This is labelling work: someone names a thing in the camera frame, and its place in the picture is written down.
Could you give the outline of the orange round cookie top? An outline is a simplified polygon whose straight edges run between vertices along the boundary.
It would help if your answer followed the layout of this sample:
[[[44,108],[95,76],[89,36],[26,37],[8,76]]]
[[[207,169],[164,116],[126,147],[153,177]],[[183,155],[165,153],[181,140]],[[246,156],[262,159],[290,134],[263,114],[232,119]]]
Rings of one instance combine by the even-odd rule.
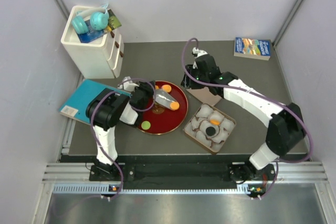
[[[162,88],[163,91],[165,91],[167,93],[170,93],[171,90],[172,90],[172,87],[169,84],[162,85],[161,88]]]

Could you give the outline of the orange round cookie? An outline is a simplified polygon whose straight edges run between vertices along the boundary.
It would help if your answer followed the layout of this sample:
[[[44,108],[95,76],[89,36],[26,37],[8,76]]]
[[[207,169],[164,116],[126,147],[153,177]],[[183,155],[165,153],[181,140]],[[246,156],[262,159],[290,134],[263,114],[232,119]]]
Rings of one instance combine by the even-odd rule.
[[[221,124],[221,122],[218,121],[218,120],[210,120],[210,122],[214,125],[220,125]]]
[[[165,91],[167,93],[170,93],[171,90],[172,90],[172,87],[169,84],[162,85],[161,88],[162,88],[163,91]]]
[[[170,109],[176,111],[180,108],[180,104],[176,101],[170,103]]]

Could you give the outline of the beige tin lid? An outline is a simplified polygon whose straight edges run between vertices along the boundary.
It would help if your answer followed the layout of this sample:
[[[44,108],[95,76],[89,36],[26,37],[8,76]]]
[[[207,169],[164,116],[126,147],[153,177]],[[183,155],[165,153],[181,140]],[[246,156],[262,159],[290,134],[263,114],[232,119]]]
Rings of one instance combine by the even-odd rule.
[[[215,106],[222,98],[219,95],[213,95],[208,87],[202,89],[186,89],[193,97],[202,103]]]

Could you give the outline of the black round cookie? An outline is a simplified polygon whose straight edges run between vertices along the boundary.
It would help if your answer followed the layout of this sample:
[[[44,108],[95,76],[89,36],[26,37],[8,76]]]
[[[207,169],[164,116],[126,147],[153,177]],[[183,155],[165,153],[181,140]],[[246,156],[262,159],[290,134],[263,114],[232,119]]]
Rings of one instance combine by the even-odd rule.
[[[206,128],[205,132],[208,136],[212,137],[212,136],[215,135],[216,129],[212,126],[209,126],[209,127]]]

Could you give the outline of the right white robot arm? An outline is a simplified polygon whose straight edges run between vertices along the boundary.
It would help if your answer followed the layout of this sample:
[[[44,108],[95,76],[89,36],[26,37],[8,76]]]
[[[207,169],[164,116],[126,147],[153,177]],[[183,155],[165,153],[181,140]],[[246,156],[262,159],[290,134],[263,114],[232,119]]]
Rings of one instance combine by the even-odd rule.
[[[285,156],[306,137],[297,104],[284,105],[269,100],[231,72],[221,72],[211,55],[197,54],[193,64],[182,67],[182,86],[188,89],[207,87],[213,95],[240,106],[267,128],[264,144],[243,165],[243,179],[258,179],[264,174],[267,165]]]

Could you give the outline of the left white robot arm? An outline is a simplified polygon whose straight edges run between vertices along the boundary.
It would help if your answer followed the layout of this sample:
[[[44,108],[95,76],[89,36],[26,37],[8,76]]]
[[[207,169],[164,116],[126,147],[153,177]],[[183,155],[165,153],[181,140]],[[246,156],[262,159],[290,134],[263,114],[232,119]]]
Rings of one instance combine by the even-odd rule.
[[[142,115],[153,105],[155,81],[126,77],[117,90],[104,88],[87,106],[97,157],[90,169],[90,181],[112,181],[120,175],[115,130],[119,122],[138,126]]]

